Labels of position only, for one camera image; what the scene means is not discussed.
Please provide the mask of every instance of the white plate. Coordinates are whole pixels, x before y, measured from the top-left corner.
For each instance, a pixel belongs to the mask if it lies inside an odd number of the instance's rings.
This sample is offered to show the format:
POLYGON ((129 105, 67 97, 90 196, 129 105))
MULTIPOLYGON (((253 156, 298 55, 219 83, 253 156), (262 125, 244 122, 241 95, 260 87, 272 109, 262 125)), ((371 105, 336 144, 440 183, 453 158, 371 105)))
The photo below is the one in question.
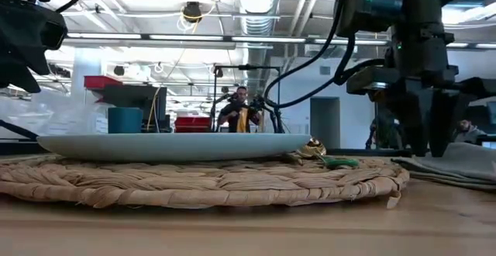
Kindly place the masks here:
POLYGON ((38 137, 55 154, 83 160, 151 162, 231 160, 292 152, 309 135, 272 133, 142 133, 38 137))

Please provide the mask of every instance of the door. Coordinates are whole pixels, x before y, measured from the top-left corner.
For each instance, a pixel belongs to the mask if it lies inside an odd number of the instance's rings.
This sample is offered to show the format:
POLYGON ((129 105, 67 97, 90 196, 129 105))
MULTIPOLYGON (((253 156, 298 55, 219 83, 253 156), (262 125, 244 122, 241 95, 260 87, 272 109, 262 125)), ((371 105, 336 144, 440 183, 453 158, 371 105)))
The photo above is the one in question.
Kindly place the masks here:
POLYGON ((325 148, 341 147, 339 98, 310 99, 310 134, 325 148))

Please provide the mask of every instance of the ventilation duct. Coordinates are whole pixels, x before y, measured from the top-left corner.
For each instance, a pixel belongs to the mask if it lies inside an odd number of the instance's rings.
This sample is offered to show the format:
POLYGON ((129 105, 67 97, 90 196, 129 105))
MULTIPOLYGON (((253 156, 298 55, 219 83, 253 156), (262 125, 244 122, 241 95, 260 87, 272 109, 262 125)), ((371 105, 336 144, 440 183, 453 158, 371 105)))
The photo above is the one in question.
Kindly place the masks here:
MULTIPOLYGON (((239 0, 241 4, 241 13, 253 13, 274 15, 277 10, 277 0, 239 0)), ((241 19, 241 28, 245 36, 271 36, 274 31, 275 19, 265 19, 261 17, 243 17, 241 19)), ((248 43, 248 47, 259 46, 258 43, 248 43)), ((267 50, 263 49, 245 49, 244 62, 252 65, 264 65, 267 57, 267 50)), ((265 81, 268 79, 269 71, 249 71, 248 82, 246 86, 249 92, 257 93, 259 88, 264 88, 265 81)))

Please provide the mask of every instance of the red box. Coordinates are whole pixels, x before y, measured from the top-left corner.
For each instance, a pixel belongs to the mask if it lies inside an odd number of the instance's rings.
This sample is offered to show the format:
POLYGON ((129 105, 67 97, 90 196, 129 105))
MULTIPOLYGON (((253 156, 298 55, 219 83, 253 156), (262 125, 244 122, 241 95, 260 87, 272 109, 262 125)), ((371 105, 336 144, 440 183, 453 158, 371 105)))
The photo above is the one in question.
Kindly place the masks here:
POLYGON ((209 117, 178 117, 175 121, 176 133, 209 133, 209 117))
POLYGON ((84 76, 84 86, 87 89, 103 89, 106 85, 123 85, 123 83, 106 76, 84 76))

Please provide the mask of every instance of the person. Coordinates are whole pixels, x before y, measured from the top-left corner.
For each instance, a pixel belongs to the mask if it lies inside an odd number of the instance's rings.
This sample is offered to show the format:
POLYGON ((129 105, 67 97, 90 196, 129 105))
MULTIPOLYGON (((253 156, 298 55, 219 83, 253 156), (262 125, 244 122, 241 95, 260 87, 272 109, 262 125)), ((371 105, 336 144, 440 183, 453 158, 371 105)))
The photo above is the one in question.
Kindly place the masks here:
POLYGON ((469 120, 462 120, 458 123, 458 134, 455 137, 456 143, 476 144, 479 136, 486 133, 473 125, 469 120))
POLYGON ((236 90, 236 98, 220 111, 219 125, 229 123, 230 133, 249 133, 250 120, 258 125, 260 114, 246 105, 248 91, 246 87, 239 86, 236 90))

